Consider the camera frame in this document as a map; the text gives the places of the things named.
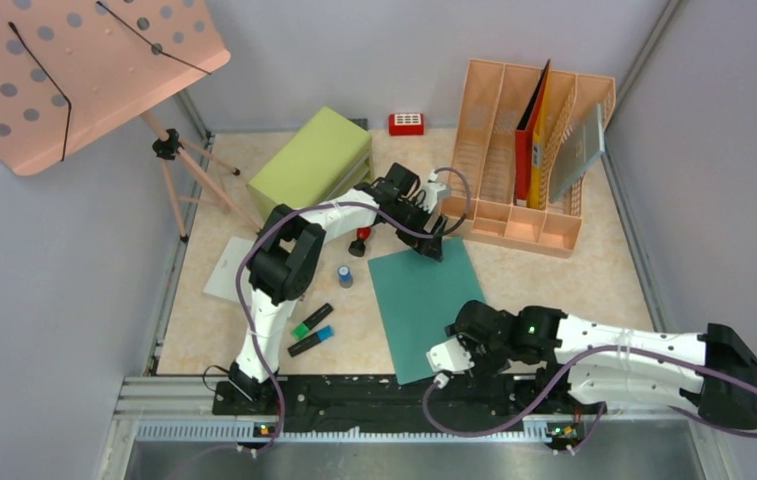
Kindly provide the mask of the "teal plastic folder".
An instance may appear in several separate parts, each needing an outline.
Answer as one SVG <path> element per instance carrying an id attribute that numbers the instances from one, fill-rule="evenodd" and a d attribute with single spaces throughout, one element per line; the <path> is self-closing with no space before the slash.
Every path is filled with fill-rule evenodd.
<path id="1" fill-rule="evenodd" d="M 469 300 L 485 299 L 463 240 L 442 243 L 443 259 L 412 250 L 373 258 L 368 268 L 396 379 L 400 385 L 433 375 L 428 351 Z"/>

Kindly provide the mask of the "yellow plastic clip folder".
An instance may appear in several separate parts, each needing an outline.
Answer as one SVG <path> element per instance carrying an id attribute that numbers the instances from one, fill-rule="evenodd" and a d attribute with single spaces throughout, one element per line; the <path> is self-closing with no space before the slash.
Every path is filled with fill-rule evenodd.
<path id="1" fill-rule="evenodd" d="M 546 110 L 547 110 L 547 85 L 551 67 L 551 60 L 548 60 L 543 68 L 538 85 L 537 94 L 534 98 L 533 109 L 531 112 L 529 126 L 531 132 L 530 147 L 530 174 L 529 188 L 527 195 L 527 205 L 529 208 L 541 208 L 540 187 L 542 184 L 542 163 L 543 151 L 545 145 L 546 130 Z"/>

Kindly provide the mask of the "light blue hardcover book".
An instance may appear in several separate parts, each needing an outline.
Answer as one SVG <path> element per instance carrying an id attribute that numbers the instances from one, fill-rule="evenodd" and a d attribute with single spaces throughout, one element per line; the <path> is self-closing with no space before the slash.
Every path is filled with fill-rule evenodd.
<path id="1" fill-rule="evenodd" d="M 555 203 L 569 192 L 606 152 L 604 113 L 604 104 L 595 104 L 561 145 L 549 178 L 549 203 Z"/>

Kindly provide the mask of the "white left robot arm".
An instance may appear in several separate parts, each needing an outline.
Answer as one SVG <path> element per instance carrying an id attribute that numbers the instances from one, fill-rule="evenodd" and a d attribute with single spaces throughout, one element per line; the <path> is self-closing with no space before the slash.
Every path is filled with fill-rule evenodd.
<path id="1" fill-rule="evenodd" d="M 452 232 L 439 207 L 451 194 L 433 170 L 426 180 L 394 163 L 388 173 L 362 182 L 315 206 L 276 206 L 237 268 L 248 294 L 238 295 L 247 320 L 244 345 L 231 364 L 228 383 L 251 413 L 273 404 L 285 324 L 310 287 L 326 243 L 381 223 L 421 256 L 441 260 L 442 239 Z"/>

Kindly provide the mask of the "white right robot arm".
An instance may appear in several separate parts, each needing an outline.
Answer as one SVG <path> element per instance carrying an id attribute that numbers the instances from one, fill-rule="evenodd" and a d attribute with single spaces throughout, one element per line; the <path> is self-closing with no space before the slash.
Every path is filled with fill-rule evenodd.
<path id="1" fill-rule="evenodd" d="M 543 364 L 543 404 L 566 412 L 577 402 L 675 407 L 720 427 L 757 429 L 757 357 L 729 326 L 703 333 L 615 327 L 560 309 L 518 313 L 470 300 L 426 359 L 435 373 L 495 376 L 514 363 Z M 557 370 L 566 367 L 565 373 Z"/>

